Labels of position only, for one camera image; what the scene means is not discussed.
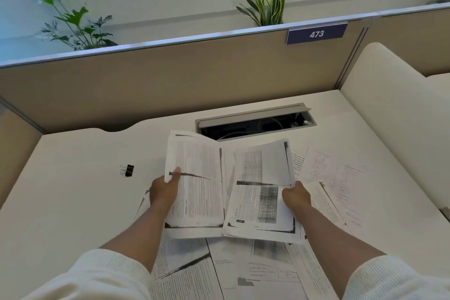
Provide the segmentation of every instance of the potted plant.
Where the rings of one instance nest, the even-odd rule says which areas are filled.
[[[68,11],[61,0],[37,0],[37,2],[51,5],[58,14],[54,16],[55,19],[52,20],[51,24],[44,23],[45,27],[41,29],[44,37],[50,38],[50,41],[61,41],[74,51],[117,45],[117,43],[105,38],[112,36],[112,34],[102,32],[102,25],[113,18],[111,15],[104,18],[100,17],[96,22],[88,20],[87,23],[82,25],[83,15],[89,12],[85,6],[78,11]],[[57,20],[66,23],[66,33],[68,34],[60,31]]]
[[[250,7],[242,4],[236,8],[247,17],[252,18],[256,25],[267,26],[283,23],[285,0],[247,0]]]

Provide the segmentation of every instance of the binder clip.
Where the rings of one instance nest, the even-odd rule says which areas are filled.
[[[131,177],[133,175],[134,165],[127,165],[127,167],[120,165],[120,174],[124,174],[125,177]]]

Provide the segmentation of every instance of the sleeve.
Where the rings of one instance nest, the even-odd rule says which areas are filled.
[[[402,260],[379,256],[350,277],[342,300],[450,299],[450,280],[423,277]]]
[[[152,282],[139,262],[114,251],[95,249],[23,300],[150,300]]]

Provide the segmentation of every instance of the dark blue sign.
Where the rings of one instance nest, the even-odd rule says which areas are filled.
[[[326,39],[342,38],[348,23],[316,26],[313,28],[292,29],[288,31],[286,45],[306,43],[309,41],[324,41]]]

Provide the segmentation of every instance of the desk power outlet box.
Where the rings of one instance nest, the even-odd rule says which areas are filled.
[[[316,126],[304,103],[195,120],[197,133],[225,141],[290,129]]]

